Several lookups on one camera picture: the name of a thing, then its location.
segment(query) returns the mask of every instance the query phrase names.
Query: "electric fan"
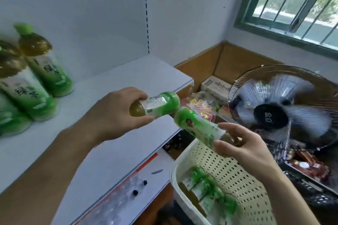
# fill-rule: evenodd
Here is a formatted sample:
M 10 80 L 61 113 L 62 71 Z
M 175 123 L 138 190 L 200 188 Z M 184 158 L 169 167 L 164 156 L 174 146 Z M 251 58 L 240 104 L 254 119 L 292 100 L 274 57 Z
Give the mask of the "electric fan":
M 268 65 L 240 76 L 229 92 L 236 122 L 257 132 L 268 145 L 320 150 L 337 140 L 336 86 L 294 66 Z

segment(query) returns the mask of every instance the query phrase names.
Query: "fan logo text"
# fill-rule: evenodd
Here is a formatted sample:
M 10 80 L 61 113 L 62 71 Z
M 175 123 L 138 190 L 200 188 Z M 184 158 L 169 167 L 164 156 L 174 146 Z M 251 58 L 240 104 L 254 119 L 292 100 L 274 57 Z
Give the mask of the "fan logo text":
M 265 122 L 272 123 L 271 117 L 271 113 L 265 112 Z

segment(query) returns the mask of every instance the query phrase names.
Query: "fan hub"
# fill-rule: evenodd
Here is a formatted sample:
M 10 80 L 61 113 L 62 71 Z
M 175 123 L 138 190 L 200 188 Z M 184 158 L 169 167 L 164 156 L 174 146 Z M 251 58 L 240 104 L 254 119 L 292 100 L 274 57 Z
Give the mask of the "fan hub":
M 285 127 L 289 118 L 283 108 L 277 104 L 261 104 L 253 110 L 256 121 L 267 129 Z

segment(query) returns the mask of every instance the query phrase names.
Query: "white shelf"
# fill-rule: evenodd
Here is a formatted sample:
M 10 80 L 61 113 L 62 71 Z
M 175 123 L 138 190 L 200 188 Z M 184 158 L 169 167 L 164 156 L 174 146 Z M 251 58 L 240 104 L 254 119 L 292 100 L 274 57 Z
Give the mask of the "white shelf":
M 153 96 L 179 91 L 187 85 L 193 85 L 192 78 L 150 55 L 77 83 L 73 93 L 58 100 L 61 110 L 55 118 L 34 123 L 26 132 L 0 140 L 0 192 L 43 153 L 62 129 L 76 122 L 107 93 L 135 86 Z M 71 223 L 177 130 L 172 118 L 164 116 L 95 148 L 79 167 L 54 224 Z
M 169 183 L 169 171 L 174 160 L 162 148 L 157 153 L 158 156 L 137 173 L 142 180 L 147 180 L 148 184 L 135 198 L 131 197 L 127 206 L 119 212 L 118 215 L 122 219 L 120 224 L 132 224 Z M 99 203 L 100 201 L 93 205 L 90 210 L 98 206 Z

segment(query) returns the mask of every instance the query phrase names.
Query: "white plastic basket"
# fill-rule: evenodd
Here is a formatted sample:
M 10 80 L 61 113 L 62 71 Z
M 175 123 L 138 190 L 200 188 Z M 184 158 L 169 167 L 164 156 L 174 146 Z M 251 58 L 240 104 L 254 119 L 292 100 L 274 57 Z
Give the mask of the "white plastic basket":
M 264 186 L 248 174 L 235 159 L 218 156 L 198 139 L 183 151 L 170 171 L 175 200 L 193 223 L 217 225 L 217 221 L 207 220 L 178 186 L 178 182 L 182 181 L 184 174 L 193 165 L 200 165 L 205 172 L 215 178 L 223 192 L 236 197 L 238 208 L 231 221 L 232 225 L 276 224 Z

